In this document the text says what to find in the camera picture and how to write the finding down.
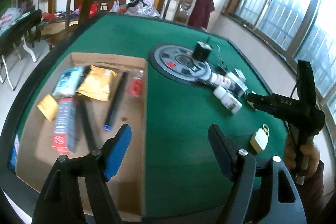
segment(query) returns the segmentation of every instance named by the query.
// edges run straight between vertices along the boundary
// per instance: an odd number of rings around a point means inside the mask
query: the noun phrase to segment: maroon cloth
[[[208,28],[211,12],[215,10],[213,0],[196,0],[188,25],[195,28]]]
[[[303,185],[296,186],[306,215],[307,224],[332,224],[336,220],[336,193],[327,205],[323,200],[323,162]]]
[[[325,207],[323,201],[323,162],[319,162],[319,166],[311,178],[306,179],[303,185],[296,185],[296,188],[301,198],[307,224],[311,224]]]

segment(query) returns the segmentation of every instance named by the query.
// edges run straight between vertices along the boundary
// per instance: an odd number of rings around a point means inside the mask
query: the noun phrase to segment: hand
[[[305,178],[307,179],[312,177],[317,170],[320,162],[320,151],[315,147],[313,143],[308,145],[301,145],[300,150],[304,155],[310,157],[307,168],[307,175],[305,176]],[[288,171],[291,171],[296,167],[295,157],[296,154],[292,139],[290,136],[287,136],[285,152],[283,154],[283,162],[285,163]]]

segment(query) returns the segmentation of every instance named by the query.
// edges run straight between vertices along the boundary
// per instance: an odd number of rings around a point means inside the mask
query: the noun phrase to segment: black table border
[[[95,24],[99,19],[104,16],[130,16],[124,15],[119,13],[98,13],[97,15],[93,16],[89,21],[85,22],[84,24],[80,25],[73,33],[69,34],[62,43],[57,45],[53,48],[48,54],[47,58],[41,60],[41,62],[36,66],[33,72],[30,74],[22,88],[20,89],[18,95],[16,96],[11,109],[7,115],[5,120],[2,133],[0,136],[0,187],[4,190],[4,192],[11,198],[11,200],[17,204],[26,214],[30,217],[33,216],[34,208],[37,203],[37,198],[39,193],[23,182],[19,177],[16,176],[8,168],[8,162],[11,157],[14,138],[17,134],[19,121],[26,111],[27,104],[34,94],[34,91],[44,79],[45,75],[49,72],[49,70],[53,67],[56,63],[58,58],[68,49],[69,46],[78,38],[80,37],[87,29],[89,29],[93,24]],[[143,20],[154,20],[165,22],[169,24],[179,25],[182,27],[186,27],[189,29],[197,30],[207,35],[211,35],[213,37],[218,37],[220,39],[224,39],[228,41],[231,46],[239,53],[239,55],[245,60],[247,65],[251,68],[254,74],[258,77],[261,81],[262,85],[268,92],[271,94],[272,91],[268,84],[265,82],[263,77],[261,77],[260,73],[256,70],[256,68],[251,64],[251,62],[246,58],[246,56],[241,52],[241,50],[229,39],[205,32],[200,29],[196,29],[193,27],[186,26],[184,24],[171,22],[168,20],[162,20],[157,18],[140,18]],[[88,216],[87,221],[92,222],[93,217]]]

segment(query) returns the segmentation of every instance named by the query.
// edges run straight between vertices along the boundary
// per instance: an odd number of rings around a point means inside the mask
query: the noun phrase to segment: screw head
[[[98,155],[100,155],[100,153],[101,153],[100,149],[93,149],[92,152],[91,152],[91,154],[94,155],[94,156],[98,156]]]
[[[65,159],[66,159],[67,157],[65,156],[65,155],[61,155],[61,156],[59,156],[57,159],[59,160],[59,161],[64,161]]]
[[[246,156],[248,154],[248,152],[245,149],[240,149],[238,153],[241,154],[242,156]]]
[[[273,160],[275,162],[280,162],[281,161],[281,158],[279,156],[273,156]]]

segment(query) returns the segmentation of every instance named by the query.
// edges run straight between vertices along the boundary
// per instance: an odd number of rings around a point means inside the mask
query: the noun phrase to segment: black cylinder
[[[198,41],[193,52],[193,58],[199,62],[205,62],[207,61],[211,51],[212,47],[209,44],[203,41]]]

